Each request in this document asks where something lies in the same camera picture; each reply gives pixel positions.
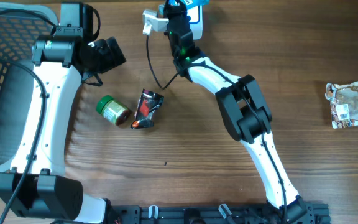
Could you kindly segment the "green lid jar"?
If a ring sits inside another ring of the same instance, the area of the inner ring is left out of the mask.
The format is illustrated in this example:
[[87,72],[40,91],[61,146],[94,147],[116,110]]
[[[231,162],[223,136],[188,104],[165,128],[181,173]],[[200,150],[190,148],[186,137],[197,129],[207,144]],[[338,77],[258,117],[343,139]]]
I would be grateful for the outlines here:
[[127,121],[132,114],[127,106],[110,95],[106,95],[98,101],[96,111],[115,126]]

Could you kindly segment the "hex wrench set packet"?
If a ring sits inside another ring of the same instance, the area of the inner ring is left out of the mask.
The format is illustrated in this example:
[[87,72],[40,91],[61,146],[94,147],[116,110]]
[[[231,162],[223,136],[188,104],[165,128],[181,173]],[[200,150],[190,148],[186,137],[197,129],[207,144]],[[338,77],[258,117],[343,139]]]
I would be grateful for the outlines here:
[[139,98],[135,120],[131,124],[131,129],[151,128],[154,126],[153,115],[163,103],[164,96],[150,90],[143,89]]

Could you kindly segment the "cookie snack pouch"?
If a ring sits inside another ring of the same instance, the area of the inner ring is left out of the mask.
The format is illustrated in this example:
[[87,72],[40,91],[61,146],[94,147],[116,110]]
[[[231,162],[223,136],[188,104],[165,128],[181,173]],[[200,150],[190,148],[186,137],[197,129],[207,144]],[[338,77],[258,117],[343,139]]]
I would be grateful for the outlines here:
[[358,126],[358,81],[338,85],[326,85],[325,98],[330,102],[333,129]]

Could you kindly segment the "blue mouthwash bottle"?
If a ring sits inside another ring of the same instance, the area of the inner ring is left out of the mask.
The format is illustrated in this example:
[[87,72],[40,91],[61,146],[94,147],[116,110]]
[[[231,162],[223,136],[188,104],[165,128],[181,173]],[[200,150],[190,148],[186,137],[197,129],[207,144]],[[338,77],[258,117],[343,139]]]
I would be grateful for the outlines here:
[[209,0],[168,0],[168,6],[179,6],[183,3],[187,9],[191,9],[193,7],[204,6],[209,4]]

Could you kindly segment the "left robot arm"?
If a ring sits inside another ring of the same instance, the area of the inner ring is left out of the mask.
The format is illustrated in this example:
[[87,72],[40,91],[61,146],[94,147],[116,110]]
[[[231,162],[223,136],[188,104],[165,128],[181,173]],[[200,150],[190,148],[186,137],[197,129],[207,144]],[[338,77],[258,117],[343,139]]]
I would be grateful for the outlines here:
[[60,22],[32,48],[32,98],[10,169],[0,172],[5,211],[59,223],[104,223],[109,201],[84,193],[65,177],[71,107],[80,85],[126,60],[114,38],[100,39],[98,11],[82,2],[61,5]]

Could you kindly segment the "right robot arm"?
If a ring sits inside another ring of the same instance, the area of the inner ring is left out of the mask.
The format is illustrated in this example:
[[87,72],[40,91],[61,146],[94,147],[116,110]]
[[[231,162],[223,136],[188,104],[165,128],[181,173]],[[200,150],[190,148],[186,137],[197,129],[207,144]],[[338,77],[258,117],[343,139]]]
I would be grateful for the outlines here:
[[316,223],[312,204],[299,195],[280,161],[270,125],[272,114],[255,78],[225,72],[195,45],[183,2],[166,1],[163,16],[177,73],[215,95],[227,132],[254,162],[268,201],[263,217],[270,223]]

